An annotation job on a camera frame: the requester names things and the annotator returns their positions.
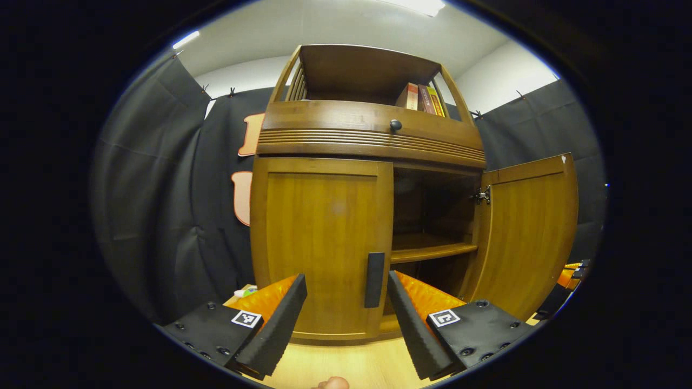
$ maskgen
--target book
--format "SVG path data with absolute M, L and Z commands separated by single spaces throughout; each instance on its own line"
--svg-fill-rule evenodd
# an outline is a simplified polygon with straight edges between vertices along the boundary
M 418 111 L 418 85 L 409 82 L 397 98 L 397 107 Z
M 437 115 L 433 101 L 430 99 L 430 92 L 425 85 L 418 85 L 418 110 L 428 112 L 429 114 Z
M 435 108 L 435 114 L 444 117 L 444 110 L 442 109 L 442 103 L 439 100 L 437 91 L 433 87 L 428 87 L 428 93 L 430 94 L 430 100 L 432 100 L 432 105 Z

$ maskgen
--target ceiling light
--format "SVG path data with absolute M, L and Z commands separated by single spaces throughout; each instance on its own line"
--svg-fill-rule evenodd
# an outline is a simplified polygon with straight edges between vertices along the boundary
M 196 38 L 198 36 L 199 36 L 199 31 L 195 31 L 192 34 L 188 35 L 187 37 L 180 39 L 176 44 L 173 45 L 173 50 L 176 50 L 178 47 L 188 43 L 189 41 L 193 40 L 194 38 Z
M 444 8 L 444 3 L 441 0 L 379 0 L 385 3 L 396 4 L 406 7 L 410 10 L 424 13 L 428 16 L 435 16 Z

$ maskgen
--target screw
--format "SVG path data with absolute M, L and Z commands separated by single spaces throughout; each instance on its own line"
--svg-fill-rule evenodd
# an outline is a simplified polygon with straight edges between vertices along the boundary
M 217 351 L 223 355 L 230 355 L 230 350 L 225 348 L 225 347 L 219 346 L 219 347 L 217 347 Z

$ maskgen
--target metal hinge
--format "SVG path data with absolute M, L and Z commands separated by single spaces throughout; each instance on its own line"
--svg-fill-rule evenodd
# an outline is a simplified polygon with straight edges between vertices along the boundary
M 485 192 L 481 192 L 480 188 L 477 189 L 477 193 L 471 196 L 471 199 L 476 200 L 476 204 L 480 205 L 481 201 L 485 199 L 487 204 L 490 204 L 490 186 L 485 187 Z

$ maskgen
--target wooden floor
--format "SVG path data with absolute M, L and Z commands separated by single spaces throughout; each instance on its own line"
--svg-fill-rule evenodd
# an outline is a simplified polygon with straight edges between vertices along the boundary
M 527 321 L 530 325 L 537 322 L 533 318 Z M 296 342 L 306 341 L 291 341 L 274 374 L 258 382 L 272 388 L 310 389 L 337 376 L 346 379 L 350 389 L 417 389 L 448 378 L 418 379 L 401 332 L 361 344 Z

